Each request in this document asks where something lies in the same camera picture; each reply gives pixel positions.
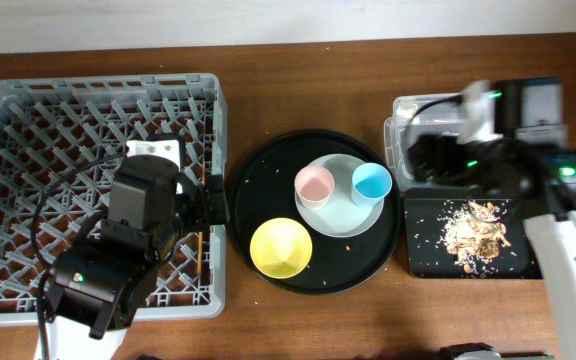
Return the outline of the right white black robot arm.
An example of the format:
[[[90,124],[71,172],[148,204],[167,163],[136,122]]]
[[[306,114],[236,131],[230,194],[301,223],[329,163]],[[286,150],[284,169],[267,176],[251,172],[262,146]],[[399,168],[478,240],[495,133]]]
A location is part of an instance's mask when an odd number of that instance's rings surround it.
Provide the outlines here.
[[[576,359],[576,149],[567,146],[561,81],[481,80],[459,93],[427,96],[395,132],[414,188],[515,201],[560,351]]]

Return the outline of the yellow plastic bowl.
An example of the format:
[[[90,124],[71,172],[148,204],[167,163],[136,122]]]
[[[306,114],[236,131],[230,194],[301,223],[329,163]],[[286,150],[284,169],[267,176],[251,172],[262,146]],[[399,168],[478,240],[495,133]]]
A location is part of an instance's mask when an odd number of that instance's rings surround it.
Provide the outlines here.
[[[313,243],[307,229],[290,218],[273,218],[253,233],[250,257],[255,268],[273,279],[288,279],[310,263]]]

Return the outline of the pink plastic cup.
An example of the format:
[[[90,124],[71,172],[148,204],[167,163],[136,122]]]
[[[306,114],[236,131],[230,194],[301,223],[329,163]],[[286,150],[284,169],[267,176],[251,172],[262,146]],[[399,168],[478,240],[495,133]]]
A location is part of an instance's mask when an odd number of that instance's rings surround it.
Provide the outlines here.
[[[332,173],[322,166],[306,166],[294,179],[298,199],[305,208],[319,210],[329,201],[335,189]]]

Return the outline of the wooden chopstick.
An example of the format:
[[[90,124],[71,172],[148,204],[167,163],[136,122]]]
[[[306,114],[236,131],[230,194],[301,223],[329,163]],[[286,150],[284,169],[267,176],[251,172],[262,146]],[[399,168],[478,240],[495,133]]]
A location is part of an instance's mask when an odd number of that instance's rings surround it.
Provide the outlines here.
[[[206,163],[205,163],[205,157],[204,160],[202,161],[202,165],[201,165],[201,184],[202,186],[205,186],[205,182],[206,182]],[[197,276],[201,277],[202,275],[202,263],[203,263],[203,231],[199,231],[198,233],[198,242],[197,242]]]

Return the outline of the blue plastic cup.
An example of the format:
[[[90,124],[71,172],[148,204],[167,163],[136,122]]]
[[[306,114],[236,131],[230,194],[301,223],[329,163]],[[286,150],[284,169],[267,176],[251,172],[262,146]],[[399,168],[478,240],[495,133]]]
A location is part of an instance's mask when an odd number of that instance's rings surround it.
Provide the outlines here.
[[[358,166],[352,174],[351,183],[351,198],[359,207],[376,205],[393,187],[389,170],[377,163]]]

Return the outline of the grey round plate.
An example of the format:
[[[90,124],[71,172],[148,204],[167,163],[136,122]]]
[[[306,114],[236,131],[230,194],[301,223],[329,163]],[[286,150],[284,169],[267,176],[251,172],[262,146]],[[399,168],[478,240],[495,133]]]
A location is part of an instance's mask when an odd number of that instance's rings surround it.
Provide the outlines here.
[[[352,174],[365,161],[348,154],[329,154],[311,162],[322,166],[335,179],[335,189],[327,204],[317,210],[306,208],[294,193],[294,202],[299,215],[315,231],[334,238],[354,237],[371,228],[384,207],[381,199],[372,207],[359,207],[352,200]]]

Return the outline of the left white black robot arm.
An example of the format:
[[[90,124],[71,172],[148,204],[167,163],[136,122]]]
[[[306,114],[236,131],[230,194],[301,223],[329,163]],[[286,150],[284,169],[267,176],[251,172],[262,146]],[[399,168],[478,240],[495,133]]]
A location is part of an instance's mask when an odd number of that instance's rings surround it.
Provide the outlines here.
[[[160,269],[185,234],[229,221],[222,175],[195,182],[185,173],[185,140],[155,134],[131,140],[104,210],[84,219],[73,244],[40,276],[38,355],[114,354]]]

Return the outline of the food scraps and rice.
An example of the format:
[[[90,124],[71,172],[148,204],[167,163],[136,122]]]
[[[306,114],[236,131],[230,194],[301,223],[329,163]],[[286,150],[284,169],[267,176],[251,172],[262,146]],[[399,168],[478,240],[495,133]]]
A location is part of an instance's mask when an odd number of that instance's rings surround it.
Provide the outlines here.
[[[508,215],[507,201],[497,205],[469,200],[448,210],[438,243],[465,275],[487,275],[486,266],[500,256],[503,248],[512,246],[505,223]]]

